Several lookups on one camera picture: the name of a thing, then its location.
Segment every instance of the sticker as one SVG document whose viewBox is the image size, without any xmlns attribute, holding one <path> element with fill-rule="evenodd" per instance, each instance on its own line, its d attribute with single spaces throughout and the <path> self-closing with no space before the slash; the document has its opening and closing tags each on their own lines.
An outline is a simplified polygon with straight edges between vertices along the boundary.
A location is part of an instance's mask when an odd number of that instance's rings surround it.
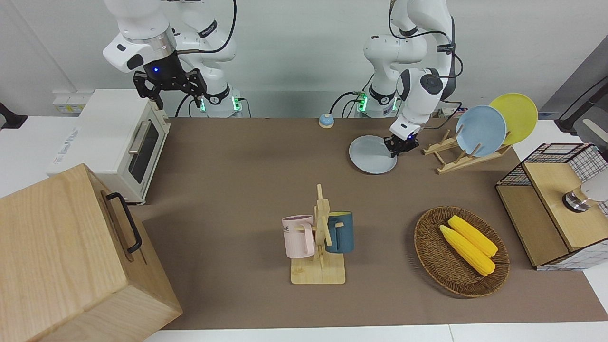
<svg viewBox="0 0 608 342">
<path fill-rule="evenodd" d="M 65 159 L 67 152 L 70 150 L 70 147 L 72 147 L 72 144 L 74 143 L 74 139 L 76 139 L 76 137 L 78 136 L 79 133 L 80 133 L 80 127 L 74 127 L 72 129 L 72 132 L 70 132 L 70 135 L 67 136 L 67 138 L 63 141 L 63 144 L 61 145 L 59 152 L 57 152 L 55 159 L 53 159 L 53 164 L 57 165 L 57 164 L 61 164 L 61 162 L 63 162 L 63 159 Z"/>
</svg>

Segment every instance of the yellow plate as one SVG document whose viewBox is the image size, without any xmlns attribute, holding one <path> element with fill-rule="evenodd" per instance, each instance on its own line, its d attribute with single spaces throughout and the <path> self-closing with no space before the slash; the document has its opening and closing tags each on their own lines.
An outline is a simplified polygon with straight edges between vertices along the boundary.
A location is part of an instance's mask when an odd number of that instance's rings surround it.
<svg viewBox="0 0 608 342">
<path fill-rule="evenodd" d="M 514 92 L 498 96 L 490 103 L 505 118 L 509 135 L 505 145 L 513 145 L 527 138 L 536 127 L 538 110 L 529 97 Z"/>
</svg>

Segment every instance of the yellow corn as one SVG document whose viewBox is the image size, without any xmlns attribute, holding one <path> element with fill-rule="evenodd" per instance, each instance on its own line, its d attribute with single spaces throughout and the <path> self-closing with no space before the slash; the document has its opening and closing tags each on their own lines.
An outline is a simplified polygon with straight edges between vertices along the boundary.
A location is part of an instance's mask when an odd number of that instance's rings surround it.
<svg viewBox="0 0 608 342">
<path fill-rule="evenodd" d="M 479 272 L 482 276 L 487 276 L 494 272 L 494 269 L 496 268 L 494 262 L 457 231 L 444 225 L 440 225 L 439 229 L 450 246 L 452 246 L 469 265 L 473 266 L 475 271 Z"/>
<path fill-rule="evenodd" d="M 482 234 L 477 228 L 471 226 L 467 221 L 463 220 L 457 215 L 452 216 L 447 221 L 453 230 L 464 236 L 469 242 L 475 247 L 479 248 L 481 252 L 486 254 L 488 257 L 493 257 L 498 252 L 498 247 L 494 242 L 490 241 L 485 235 Z"/>
</svg>

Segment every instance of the oven window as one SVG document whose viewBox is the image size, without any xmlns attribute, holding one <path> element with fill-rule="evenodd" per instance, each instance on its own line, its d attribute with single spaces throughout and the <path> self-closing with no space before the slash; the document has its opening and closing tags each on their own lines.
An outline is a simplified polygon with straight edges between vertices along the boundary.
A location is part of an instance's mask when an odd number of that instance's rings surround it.
<svg viewBox="0 0 608 342">
<path fill-rule="evenodd" d="M 158 141 L 158 131 L 154 127 L 152 120 L 148 121 L 150 121 L 150 129 L 143 140 L 142 149 L 139 154 L 131 157 L 131 164 L 129 164 L 129 173 L 132 174 L 139 184 L 142 184 L 143 175 L 146 173 L 150 158 L 152 158 L 152 153 L 154 152 L 154 146 L 156 146 L 156 142 Z"/>
</svg>

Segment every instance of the dark blue mug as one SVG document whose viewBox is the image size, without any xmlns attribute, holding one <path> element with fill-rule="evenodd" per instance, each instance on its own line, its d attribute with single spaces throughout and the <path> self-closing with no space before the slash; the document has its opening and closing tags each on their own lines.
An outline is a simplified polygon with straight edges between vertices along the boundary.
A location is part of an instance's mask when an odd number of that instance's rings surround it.
<svg viewBox="0 0 608 342">
<path fill-rule="evenodd" d="M 330 212 L 327 220 L 331 246 L 325 244 L 329 253 L 348 253 L 354 249 L 353 213 L 350 211 Z"/>
</svg>

